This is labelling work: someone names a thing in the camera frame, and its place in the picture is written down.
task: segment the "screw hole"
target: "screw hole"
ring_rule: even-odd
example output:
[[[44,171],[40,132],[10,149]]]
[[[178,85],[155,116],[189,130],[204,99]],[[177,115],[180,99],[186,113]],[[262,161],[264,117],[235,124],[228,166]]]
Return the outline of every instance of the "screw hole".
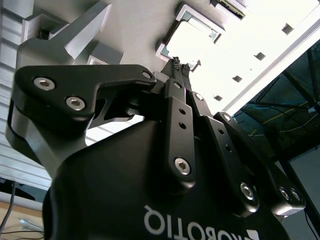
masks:
[[[75,105],[75,106],[80,106],[80,102],[78,100],[76,100],[76,99],[72,99],[71,100],[71,104]]]
[[[175,85],[178,89],[182,88],[181,85],[179,83],[177,83],[176,81],[173,82],[173,85]]]
[[[225,149],[227,149],[229,152],[232,152],[231,147],[229,147],[228,145],[225,145]]]
[[[45,81],[45,80],[41,80],[41,81],[40,81],[40,85],[41,85],[41,86],[44,86],[44,87],[49,87],[49,86],[50,86],[50,84],[49,84],[47,81]]]
[[[183,115],[186,115],[185,110],[183,110],[183,109],[181,109],[181,108],[179,109],[179,112],[182,113]]]
[[[186,128],[187,128],[187,126],[186,126],[184,123],[182,123],[182,122],[179,122],[179,126],[180,126],[180,128],[182,128],[182,129],[186,129]]]
[[[145,76],[147,79],[151,79],[152,78],[152,76],[150,75],[150,73],[149,72],[147,72],[147,71],[142,71],[142,75],[143,76]]]

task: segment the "black metal link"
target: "black metal link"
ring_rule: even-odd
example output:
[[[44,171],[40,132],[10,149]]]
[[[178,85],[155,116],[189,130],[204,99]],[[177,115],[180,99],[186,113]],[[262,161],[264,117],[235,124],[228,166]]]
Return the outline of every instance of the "black metal link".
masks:
[[[259,198],[253,185],[251,184],[246,170],[241,163],[237,150],[234,147],[228,132],[223,123],[213,119],[208,105],[202,97],[197,97],[196,92],[189,92],[188,97],[191,99],[192,110],[194,111],[199,126],[203,134],[207,137],[212,145],[212,155],[218,159],[208,159],[208,161],[219,163],[222,169],[221,185],[224,185],[224,201],[230,202],[232,212],[241,217],[247,217],[255,213],[259,208]],[[248,187],[251,196],[245,196],[241,191],[241,186]]]
[[[302,196],[299,189],[288,180],[282,171],[262,152],[256,143],[238,126],[236,121],[226,112],[218,112],[214,118],[222,122],[235,144],[241,161],[255,174],[257,189],[261,192],[263,200],[275,215],[291,215],[306,206],[305,200],[297,200],[291,189]],[[289,199],[285,199],[280,191],[284,189]]]

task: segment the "cable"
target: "cable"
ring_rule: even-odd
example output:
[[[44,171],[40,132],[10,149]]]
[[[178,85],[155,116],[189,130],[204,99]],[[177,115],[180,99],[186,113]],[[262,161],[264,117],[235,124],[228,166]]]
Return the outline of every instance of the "cable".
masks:
[[[248,111],[249,109],[253,109],[253,107],[251,106],[251,107],[247,108],[246,110],[243,110],[243,111],[240,112],[239,114],[234,115],[233,117],[236,118],[236,117],[240,116],[241,114],[244,114],[244,113],[245,113],[246,111]]]
[[[308,103],[308,102],[306,101],[306,102],[300,104],[299,106],[301,107],[301,106],[305,105],[306,103]],[[277,119],[277,118],[281,117],[282,115],[291,112],[292,110],[294,110],[294,108],[291,108],[291,109],[289,109],[289,110],[287,110],[287,111],[285,111],[285,112],[282,112],[282,111],[281,111],[281,112],[282,112],[281,114],[279,114],[279,115],[277,115],[277,116],[274,116],[274,117],[272,117],[272,118],[264,121],[264,122],[262,123],[262,125],[264,125],[264,124],[266,124],[266,123],[268,123],[268,122],[270,122],[270,121],[272,121],[272,120],[274,120],[274,119]]]
[[[45,238],[44,236],[41,236],[41,237],[19,237],[19,238],[16,238],[14,240],[23,240],[23,239],[25,239],[25,240],[41,240],[41,239],[44,239],[44,238]]]
[[[304,216],[305,216],[306,224],[308,224],[311,232],[312,232],[313,235],[314,235],[314,238],[315,238],[316,240],[318,240],[318,237],[317,237],[316,233],[314,232],[314,230],[313,230],[312,227],[310,226],[310,223],[309,223],[309,221],[308,221],[308,217],[307,217],[306,210],[304,210]]]
[[[8,208],[4,218],[2,220],[2,223],[0,225],[0,236],[1,236],[2,231],[5,228],[5,225],[6,225],[6,223],[8,221],[8,218],[9,218],[9,216],[11,214],[12,208],[14,207],[15,194],[16,194],[16,182],[13,181],[12,182],[12,190],[11,190],[11,198],[10,198],[9,208]]]
[[[294,131],[294,130],[297,130],[297,129],[300,129],[300,128],[303,128],[305,125],[307,125],[308,123],[310,123],[313,119],[315,119],[316,117],[318,117],[319,115],[316,114],[314,115],[312,118],[310,118],[308,121],[306,121],[304,124],[302,124],[301,126],[297,126],[295,128],[292,128],[292,129],[288,129],[288,130],[282,130],[280,131],[279,133],[288,133],[288,132],[291,132],[291,131]],[[254,129],[251,133],[249,133],[249,137],[261,137],[261,136],[264,136],[264,134],[253,134],[255,133],[256,129]]]
[[[251,138],[256,132],[257,132],[257,129],[253,129],[253,131],[249,134],[249,137]]]
[[[290,116],[289,116],[287,113],[285,113],[284,111],[281,111],[280,109],[278,109],[278,108],[276,108],[276,107],[273,107],[273,106],[271,106],[270,108],[279,111],[279,112],[282,113],[283,115],[287,116],[289,119],[291,119],[291,120],[295,121],[297,124],[299,124],[299,125],[300,125],[304,130],[306,130],[308,133],[310,132],[305,126],[302,125],[301,122],[295,120],[293,117],[290,118]]]
[[[280,103],[280,104],[284,104],[284,105],[286,105],[286,104],[300,104],[300,103],[305,103],[306,101],[305,100],[302,100],[302,101],[288,101],[288,102],[282,102],[282,103]],[[252,107],[253,108],[255,108],[255,109],[269,109],[270,107],[268,107],[268,106],[263,106],[263,107],[260,107],[260,106],[255,106],[254,104],[251,104],[251,105],[253,105]]]
[[[291,132],[291,131],[294,131],[296,129],[300,129],[302,128],[303,126],[307,125],[308,123],[310,123],[313,119],[315,119],[315,117],[317,117],[318,114],[314,115],[312,118],[310,118],[306,123],[304,123],[303,125],[301,126],[297,126],[295,128],[292,128],[292,129],[289,129],[289,130],[283,130],[283,131],[280,131],[280,133],[287,133],[287,132]]]
[[[44,233],[44,231],[6,231],[2,234],[16,234],[16,233]]]

